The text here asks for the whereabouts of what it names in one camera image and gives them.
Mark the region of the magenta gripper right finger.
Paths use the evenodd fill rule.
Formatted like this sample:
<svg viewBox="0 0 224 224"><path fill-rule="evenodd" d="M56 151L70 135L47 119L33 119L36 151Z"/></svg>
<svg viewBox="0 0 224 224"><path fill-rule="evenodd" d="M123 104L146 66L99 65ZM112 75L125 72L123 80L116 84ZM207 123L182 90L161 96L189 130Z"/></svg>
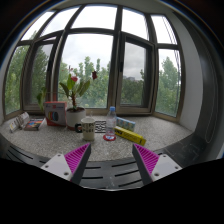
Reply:
<svg viewBox="0 0 224 224"><path fill-rule="evenodd" d="M167 154L158 155L138 144L133 145L132 154L136 160L144 185L182 169L182 167Z"/></svg>

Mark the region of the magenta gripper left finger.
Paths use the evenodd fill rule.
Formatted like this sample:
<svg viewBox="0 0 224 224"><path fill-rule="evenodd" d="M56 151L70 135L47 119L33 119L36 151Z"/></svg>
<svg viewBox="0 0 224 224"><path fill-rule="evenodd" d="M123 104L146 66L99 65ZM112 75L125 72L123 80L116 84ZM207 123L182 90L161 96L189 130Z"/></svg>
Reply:
<svg viewBox="0 0 224 224"><path fill-rule="evenodd" d="M87 143L67 154L56 154L42 169L79 185L90 154L91 144Z"/></svg>

